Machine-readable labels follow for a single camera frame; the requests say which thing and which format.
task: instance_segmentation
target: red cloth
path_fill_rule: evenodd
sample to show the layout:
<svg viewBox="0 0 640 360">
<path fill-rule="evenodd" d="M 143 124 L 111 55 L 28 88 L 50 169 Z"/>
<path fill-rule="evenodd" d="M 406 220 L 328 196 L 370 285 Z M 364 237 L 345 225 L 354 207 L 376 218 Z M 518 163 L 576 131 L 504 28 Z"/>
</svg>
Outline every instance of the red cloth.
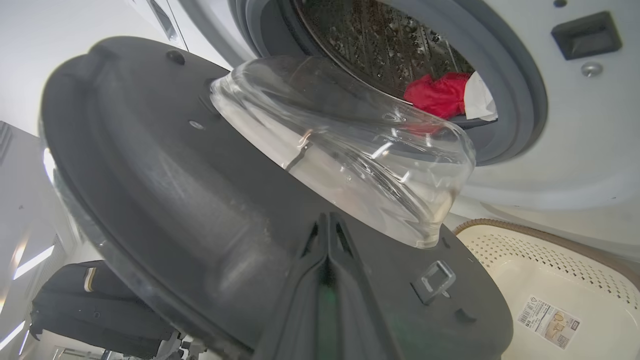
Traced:
<svg viewBox="0 0 640 360">
<path fill-rule="evenodd" d="M 425 75 L 406 87 L 404 99 L 437 117 L 451 119 L 465 113 L 465 85 L 471 74 L 448 72 L 433 81 Z"/>
</svg>

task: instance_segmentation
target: white washing machine body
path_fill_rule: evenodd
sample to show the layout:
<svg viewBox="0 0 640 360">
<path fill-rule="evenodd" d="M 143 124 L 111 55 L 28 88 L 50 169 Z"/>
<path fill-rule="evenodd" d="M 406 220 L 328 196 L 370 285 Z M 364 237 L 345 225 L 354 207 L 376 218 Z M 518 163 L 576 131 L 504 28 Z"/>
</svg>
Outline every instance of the white washing machine body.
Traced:
<svg viewBox="0 0 640 360">
<path fill-rule="evenodd" d="M 268 1 L 167 0 L 166 4 L 186 49 L 231 69 L 260 56 L 237 20 L 238 13 L 252 10 L 239 11 L 238 6 L 264 6 Z M 404 10 L 410 1 L 385 2 Z M 640 222 L 640 40 L 636 37 L 640 3 L 583 0 L 562 7 L 553 1 L 485 3 L 534 60 L 546 91 L 546 121 L 537 139 L 516 156 L 477 167 L 452 212 L 463 218 L 519 222 L 640 261 L 640 241 L 634 235 Z M 622 47 L 565 60 L 552 29 L 600 12 L 611 14 Z M 443 34 L 456 45 L 456 36 Z M 589 62 L 601 65 L 602 73 L 585 76 L 582 67 Z"/>
</svg>

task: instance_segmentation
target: white plastic basket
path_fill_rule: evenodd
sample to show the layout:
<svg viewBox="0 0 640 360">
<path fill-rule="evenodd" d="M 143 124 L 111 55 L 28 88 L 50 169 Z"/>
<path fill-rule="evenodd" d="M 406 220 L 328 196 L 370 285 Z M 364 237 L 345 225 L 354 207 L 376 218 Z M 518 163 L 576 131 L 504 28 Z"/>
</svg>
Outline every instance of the white plastic basket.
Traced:
<svg viewBox="0 0 640 360">
<path fill-rule="evenodd" d="M 513 340 L 503 359 L 638 357 L 640 279 L 627 267 L 572 241 L 496 220 L 472 220 L 455 233 L 509 304 Z"/>
</svg>

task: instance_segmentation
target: black jacket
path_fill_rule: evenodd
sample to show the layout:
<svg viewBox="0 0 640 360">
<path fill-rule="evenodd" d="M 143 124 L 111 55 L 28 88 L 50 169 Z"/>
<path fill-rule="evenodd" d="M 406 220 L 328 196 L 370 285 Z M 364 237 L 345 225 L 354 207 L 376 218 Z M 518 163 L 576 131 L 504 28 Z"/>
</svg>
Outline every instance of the black jacket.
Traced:
<svg viewBox="0 0 640 360">
<path fill-rule="evenodd" d="M 174 331 L 103 261 L 59 269 L 33 299 L 29 333 L 42 330 L 148 359 Z"/>
</svg>

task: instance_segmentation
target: basket label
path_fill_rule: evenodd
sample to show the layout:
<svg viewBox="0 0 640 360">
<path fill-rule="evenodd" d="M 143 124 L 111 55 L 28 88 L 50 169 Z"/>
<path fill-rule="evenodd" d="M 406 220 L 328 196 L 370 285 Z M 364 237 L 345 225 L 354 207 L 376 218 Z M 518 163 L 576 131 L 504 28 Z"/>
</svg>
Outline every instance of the basket label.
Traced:
<svg viewBox="0 0 640 360">
<path fill-rule="evenodd" d="M 575 316 L 534 295 L 529 296 L 516 321 L 563 350 L 581 323 Z"/>
</svg>

